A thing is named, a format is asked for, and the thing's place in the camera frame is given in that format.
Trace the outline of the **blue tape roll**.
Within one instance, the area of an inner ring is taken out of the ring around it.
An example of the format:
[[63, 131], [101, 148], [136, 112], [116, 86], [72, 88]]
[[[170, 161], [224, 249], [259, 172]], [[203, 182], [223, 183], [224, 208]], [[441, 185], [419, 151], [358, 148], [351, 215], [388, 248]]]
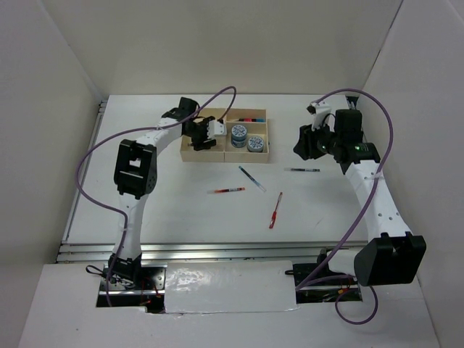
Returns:
[[248, 131], [244, 125], [234, 125], [231, 128], [231, 144], [236, 148], [246, 145]]
[[250, 136], [246, 143], [249, 152], [261, 153], [265, 148], [265, 141], [260, 136]]

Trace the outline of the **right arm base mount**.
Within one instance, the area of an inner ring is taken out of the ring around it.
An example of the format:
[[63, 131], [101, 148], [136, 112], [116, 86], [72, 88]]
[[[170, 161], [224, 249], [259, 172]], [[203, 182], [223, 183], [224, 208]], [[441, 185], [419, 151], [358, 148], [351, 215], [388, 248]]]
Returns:
[[[293, 264], [284, 274], [294, 280], [295, 286], [300, 285], [327, 258], [329, 251], [330, 249], [321, 249], [316, 261]], [[327, 265], [311, 281], [311, 284], [296, 291], [297, 304], [335, 302], [342, 294], [344, 294], [342, 301], [361, 300], [362, 296], [355, 278], [347, 278], [343, 273], [333, 272]]]

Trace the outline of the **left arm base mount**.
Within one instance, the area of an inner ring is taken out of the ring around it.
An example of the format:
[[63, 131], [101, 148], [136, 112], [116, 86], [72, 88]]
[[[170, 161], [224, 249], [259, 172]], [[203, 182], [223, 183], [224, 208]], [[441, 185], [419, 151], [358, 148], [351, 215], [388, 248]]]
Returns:
[[86, 272], [100, 278], [96, 306], [109, 307], [143, 307], [148, 313], [160, 314], [165, 311], [165, 276], [166, 268], [147, 267], [141, 270], [141, 277], [134, 283], [113, 275], [106, 285], [106, 272], [87, 265]]

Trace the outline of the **red-orange gel pen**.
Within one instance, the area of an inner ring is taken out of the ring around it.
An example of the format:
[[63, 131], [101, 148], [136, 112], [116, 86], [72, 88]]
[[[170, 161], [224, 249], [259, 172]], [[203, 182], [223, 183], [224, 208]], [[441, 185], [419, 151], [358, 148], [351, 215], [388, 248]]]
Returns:
[[236, 187], [236, 188], [220, 188], [220, 189], [213, 189], [207, 191], [207, 194], [224, 194], [224, 193], [232, 193], [232, 192], [240, 192], [245, 191], [245, 187]]

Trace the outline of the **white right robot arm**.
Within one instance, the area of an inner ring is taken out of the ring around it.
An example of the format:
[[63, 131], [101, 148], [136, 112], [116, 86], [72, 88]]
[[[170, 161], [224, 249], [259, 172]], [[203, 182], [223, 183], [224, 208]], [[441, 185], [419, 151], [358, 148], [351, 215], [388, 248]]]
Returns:
[[408, 284], [413, 281], [426, 251], [422, 236], [411, 232], [400, 216], [381, 169], [383, 157], [363, 140], [361, 112], [311, 104], [314, 117], [299, 129], [294, 153], [304, 160], [331, 155], [340, 165], [361, 204], [357, 225], [365, 221], [368, 243], [358, 252], [343, 249], [346, 239], [328, 252], [316, 269], [297, 285], [303, 289], [317, 276], [332, 284], [341, 274], [353, 276], [361, 286]]

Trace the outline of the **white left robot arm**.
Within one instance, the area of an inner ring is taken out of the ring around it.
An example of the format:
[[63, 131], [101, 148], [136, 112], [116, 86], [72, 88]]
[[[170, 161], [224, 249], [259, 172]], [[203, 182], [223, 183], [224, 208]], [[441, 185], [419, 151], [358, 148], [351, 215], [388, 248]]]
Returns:
[[143, 281], [141, 226], [146, 201], [157, 184], [157, 157], [173, 141], [187, 136], [195, 151], [211, 149], [226, 134], [222, 119], [199, 115], [198, 103], [182, 97], [179, 105], [165, 112], [154, 130], [136, 140], [120, 142], [114, 182], [122, 216], [108, 266], [111, 276], [127, 289]]

